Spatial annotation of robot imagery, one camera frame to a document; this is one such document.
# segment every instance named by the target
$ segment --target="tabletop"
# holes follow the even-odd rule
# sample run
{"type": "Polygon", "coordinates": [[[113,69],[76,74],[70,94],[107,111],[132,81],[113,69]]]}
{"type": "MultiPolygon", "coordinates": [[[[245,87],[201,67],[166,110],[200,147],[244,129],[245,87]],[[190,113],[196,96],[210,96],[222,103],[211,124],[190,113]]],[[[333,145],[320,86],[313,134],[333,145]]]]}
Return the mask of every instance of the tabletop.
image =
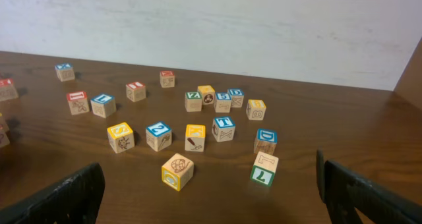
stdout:
{"type": "Polygon", "coordinates": [[[160,86],[160,67],[103,63],[0,52],[0,72],[13,78],[18,99],[0,102],[11,145],[0,149],[0,208],[9,206],[93,162],[105,176],[97,223],[329,223],[316,185],[315,153],[333,159],[393,192],[422,204],[422,113],[381,90],[292,82],[172,69],[174,88],[160,86]],[[72,63],[76,80],[60,82],[54,66],[72,63]],[[146,84],[147,98],[133,103],[125,84],[146,84]],[[212,85],[217,92],[241,88],[262,99],[263,121],[242,108],[216,113],[185,110],[185,92],[212,85]],[[115,96],[117,112],[104,119],[71,115],[66,94],[115,96]],[[234,139],[216,142],[214,117],[229,115],[234,139]],[[155,152],[145,128],[169,125],[173,143],[155,152]],[[127,122],[136,146],[115,154],[107,127],[127,122]],[[206,126],[204,152],[185,151],[187,124],[206,126]],[[251,181],[259,128],[275,130],[280,159],[271,187],[251,181]],[[195,163],[180,191],[161,180],[161,166],[175,153],[195,163]]]}

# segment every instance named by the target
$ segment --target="white wall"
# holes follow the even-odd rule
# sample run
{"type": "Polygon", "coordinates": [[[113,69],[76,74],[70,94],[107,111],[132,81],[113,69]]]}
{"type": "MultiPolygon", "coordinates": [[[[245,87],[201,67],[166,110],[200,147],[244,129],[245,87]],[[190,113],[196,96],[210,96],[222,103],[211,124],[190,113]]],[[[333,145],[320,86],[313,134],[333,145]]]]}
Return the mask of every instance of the white wall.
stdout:
{"type": "Polygon", "coordinates": [[[422,0],[0,0],[0,50],[392,90],[422,0]]]}

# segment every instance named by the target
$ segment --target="alphabet block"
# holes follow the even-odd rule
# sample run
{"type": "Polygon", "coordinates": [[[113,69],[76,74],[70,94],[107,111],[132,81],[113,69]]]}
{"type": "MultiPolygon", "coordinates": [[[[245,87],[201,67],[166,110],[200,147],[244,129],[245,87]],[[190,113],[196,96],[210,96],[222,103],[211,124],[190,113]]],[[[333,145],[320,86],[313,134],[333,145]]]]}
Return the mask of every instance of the alphabet block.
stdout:
{"type": "Polygon", "coordinates": [[[214,96],[216,95],[216,91],[213,89],[212,86],[198,86],[198,92],[202,97],[203,105],[209,105],[214,102],[214,96]]]}
{"type": "Polygon", "coordinates": [[[228,116],[214,118],[212,122],[212,134],[216,138],[217,142],[233,140],[233,137],[235,136],[235,129],[235,123],[228,116]]]}
{"type": "Polygon", "coordinates": [[[168,186],[180,191],[193,176],[193,161],[175,154],[161,167],[162,180],[168,186]]]}
{"type": "Polygon", "coordinates": [[[253,164],[251,180],[266,186],[271,186],[274,176],[276,175],[277,164],[277,157],[265,154],[264,152],[258,152],[253,164]]]}
{"type": "Polygon", "coordinates": [[[227,92],[231,96],[231,107],[242,108],[243,98],[245,98],[243,91],[240,89],[229,89],[227,92]]]}
{"type": "Polygon", "coordinates": [[[161,71],[160,72],[160,84],[163,88],[174,87],[175,85],[175,75],[172,71],[161,71]]]}
{"type": "Polygon", "coordinates": [[[214,102],[214,109],[217,113],[229,113],[231,108],[231,97],[228,93],[217,93],[214,102]]]}
{"type": "Polygon", "coordinates": [[[246,106],[246,115],[250,120],[263,120],[266,106],[260,99],[250,99],[246,106]]]}
{"type": "Polygon", "coordinates": [[[116,112],[116,101],[114,97],[107,94],[100,94],[91,99],[92,112],[103,118],[107,118],[116,112]]]}
{"type": "Polygon", "coordinates": [[[3,130],[5,132],[9,131],[9,126],[7,126],[6,119],[3,117],[1,113],[0,113],[0,126],[3,127],[3,130]]]}
{"type": "Polygon", "coordinates": [[[133,102],[146,98],[146,86],[140,82],[126,84],[126,96],[133,102]]]}
{"type": "Polygon", "coordinates": [[[55,72],[60,81],[65,82],[68,80],[75,79],[75,73],[73,72],[73,66],[70,63],[63,63],[55,66],[55,72]]]}
{"type": "Polygon", "coordinates": [[[146,127],[146,143],[158,152],[171,145],[171,128],[163,122],[146,127]]]}
{"type": "Polygon", "coordinates": [[[202,110],[202,96],[199,92],[187,92],[185,94],[185,108],[188,112],[202,110]]]}
{"type": "Polygon", "coordinates": [[[78,115],[90,111],[88,96],[85,92],[73,92],[67,94],[67,102],[71,108],[72,115],[78,115]]]}
{"type": "Polygon", "coordinates": [[[7,138],[6,131],[0,126],[0,148],[10,144],[9,138],[7,138]]]}
{"type": "Polygon", "coordinates": [[[108,141],[115,153],[121,153],[135,146],[133,130],[127,123],[107,128],[108,141]]]}
{"type": "Polygon", "coordinates": [[[253,145],[253,152],[264,152],[272,155],[277,145],[277,132],[266,129],[258,129],[255,143],[253,145]]]}
{"type": "Polygon", "coordinates": [[[0,80],[0,101],[18,98],[18,92],[12,78],[0,80]]]}
{"type": "Polygon", "coordinates": [[[187,125],[185,150],[191,152],[203,152],[205,147],[205,126],[187,125]]]}

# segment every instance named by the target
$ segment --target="toy block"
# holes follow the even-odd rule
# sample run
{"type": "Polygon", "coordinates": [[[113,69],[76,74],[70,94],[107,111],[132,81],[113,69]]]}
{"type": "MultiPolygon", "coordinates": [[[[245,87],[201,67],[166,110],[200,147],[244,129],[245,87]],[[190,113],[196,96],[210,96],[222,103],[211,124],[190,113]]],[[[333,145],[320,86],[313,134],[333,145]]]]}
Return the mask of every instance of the toy block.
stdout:
{"type": "Polygon", "coordinates": [[[9,145],[11,142],[7,138],[6,131],[0,126],[0,148],[9,145]]]}
{"type": "Polygon", "coordinates": [[[160,72],[160,84],[163,88],[174,87],[175,85],[175,75],[172,71],[161,71],[160,72]]]}
{"type": "Polygon", "coordinates": [[[202,96],[199,92],[186,92],[185,108],[188,112],[197,112],[202,110],[202,96]]]}
{"type": "Polygon", "coordinates": [[[18,92],[12,78],[0,80],[0,101],[18,98],[18,92]]]}
{"type": "Polygon", "coordinates": [[[193,161],[175,154],[161,167],[161,177],[165,184],[180,191],[193,176],[193,161]]]}
{"type": "Polygon", "coordinates": [[[100,94],[91,99],[92,112],[103,118],[107,118],[116,112],[116,101],[113,96],[100,94]]]}
{"type": "Polygon", "coordinates": [[[121,153],[135,146],[133,130],[127,123],[107,128],[108,141],[115,153],[121,153]]]}
{"type": "Polygon", "coordinates": [[[217,113],[229,113],[231,108],[231,97],[228,93],[217,93],[214,102],[214,109],[217,113]]]}
{"type": "Polygon", "coordinates": [[[171,145],[171,128],[163,122],[146,127],[146,143],[158,152],[171,145]]]}
{"type": "Polygon", "coordinates": [[[243,98],[245,98],[243,91],[240,89],[229,89],[227,92],[231,96],[231,107],[242,108],[243,98]]]}
{"type": "Polygon", "coordinates": [[[250,99],[246,106],[246,115],[250,120],[263,120],[266,106],[260,99],[250,99]]]}
{"type": "Polygon", "coordinates": [[[185,150],[191,152],[203,152],[205,147],[205,126],[187,125],[185,150]]]}
{"type": "Polygon", "coordinates": [[[228,116],[214,118],[212,122],[212,134],[216,138],[217,142],[233,140],[235,129],[235,123],[228,116]]]}
{"type": "Polygon", "coordinates": [[[55,72],[57,73],[57,77],[62,82],[75,79],[75,73],[73,72],[73,67],[70,63],[56,65],[55,72]]]}
{"type": "Polygon", "coordinates": [[[3,127],[3,130],[5,132],[9,131],[9,126],[7,126],[5,118],[3,118],[3,115],[0,113],[0,126],[3,127]]]}
{"type": "Polygon", "coordinates": [[[140,82],[126,84],[126,96],[133,102],[146,98],[146,86],[140,82]]]}
{"type": "Polygon", "coordinates": [[[258,129],[255,143],[253,144],[253,152],[264,152],[272,155],[277,145],[277,132],[266,129],[258,129]]]}
{"type": "Polygon", "coordinates": [[[88,96],[85,92],[73,92],[67,94],[67,102],[71,108],[72,115],[78,115],[90,111],[88,96]]]}
{"type": "Polygon", "coordinates": [[[277,164],[277,157],[259,152],[253,164],[251,180],[271,186],[276,175],[277,164]]]}
{"type": "Polygon", "coordinates": [[[214,102],[214,96],[216,95],[216,91],[213,89],[212,86],[198,86],[198,92],[202,97],[203,105],[209,105],[214,102]]]}

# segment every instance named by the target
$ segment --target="black object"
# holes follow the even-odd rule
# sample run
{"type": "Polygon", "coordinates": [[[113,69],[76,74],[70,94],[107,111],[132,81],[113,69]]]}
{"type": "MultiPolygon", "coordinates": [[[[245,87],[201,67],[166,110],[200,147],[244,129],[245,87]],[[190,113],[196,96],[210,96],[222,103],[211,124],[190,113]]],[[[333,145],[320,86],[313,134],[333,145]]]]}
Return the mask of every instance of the black object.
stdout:
{"type": "Polygon", "coordinates": [[[98,163],[0,211],[0,224],[94,224],[105,181],[98,163]]]}
{"type": "Polygon", "coordinates": [[[355,208],[374,223],[422,223],[422,207],[363,178],[316,151],[316,183],[333,224],[362,224],[355,208]]]}

